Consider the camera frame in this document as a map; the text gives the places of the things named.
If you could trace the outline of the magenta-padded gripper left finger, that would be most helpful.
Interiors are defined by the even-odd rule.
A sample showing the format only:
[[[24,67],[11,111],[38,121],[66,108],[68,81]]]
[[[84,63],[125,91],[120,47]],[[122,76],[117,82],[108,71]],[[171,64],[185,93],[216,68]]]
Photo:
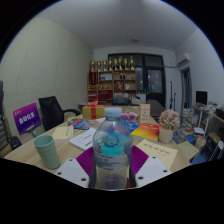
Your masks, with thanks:
[[[77,158],[68,158],[56,171],[56,175],[78,186],[94,189],[96,170],[93,148],[85,150]]]

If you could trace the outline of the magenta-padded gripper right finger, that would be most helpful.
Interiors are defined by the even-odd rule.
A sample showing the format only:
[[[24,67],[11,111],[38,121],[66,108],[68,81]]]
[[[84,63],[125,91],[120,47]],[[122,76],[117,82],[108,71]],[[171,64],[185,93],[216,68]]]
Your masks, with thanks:
[[[137,146],[132,147],[129,168],[131,188],[143,187],[170,174],[171,171],[157,156],[148,156]]]

